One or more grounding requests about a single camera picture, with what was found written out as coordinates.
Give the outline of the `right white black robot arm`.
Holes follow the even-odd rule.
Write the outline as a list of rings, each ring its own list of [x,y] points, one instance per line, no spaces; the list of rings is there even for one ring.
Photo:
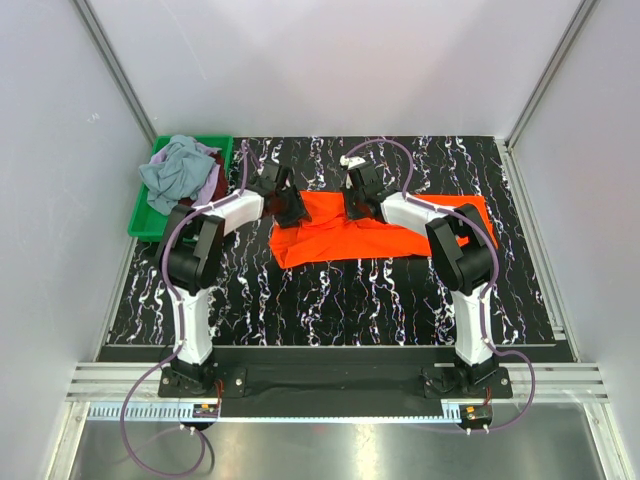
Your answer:
[[[351,219],[375,219],[428,240],[433,268],[454,304],[456,358],[443,380],[463,395],[480,394],[498,368],[491,349],[490,290],[499,262],[479,210],[470,203],[455,208],[385,190],[367,195],[363,188],[345,186],[341,192]]]

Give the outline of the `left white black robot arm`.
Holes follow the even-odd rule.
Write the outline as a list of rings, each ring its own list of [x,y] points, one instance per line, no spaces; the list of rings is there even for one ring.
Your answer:
[[[172,302],[175,343],[161,363],[171,380],[196,396],[215,386],[208,295],[220,270],[224,240],[240,227],[271,216],[282,228],[311,218],[297,187],[237,189],[201,207],[178,205],[158,248],[158,269]]]

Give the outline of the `orange t shirt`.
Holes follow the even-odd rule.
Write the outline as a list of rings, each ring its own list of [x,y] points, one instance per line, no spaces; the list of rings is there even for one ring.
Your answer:
[[[374,219],[350,220],[340,193],[301,193],[311,215],[299,227],[273,227],[269,246],[282,269],[306,263],[351,259],[429,257],[424,234]]]

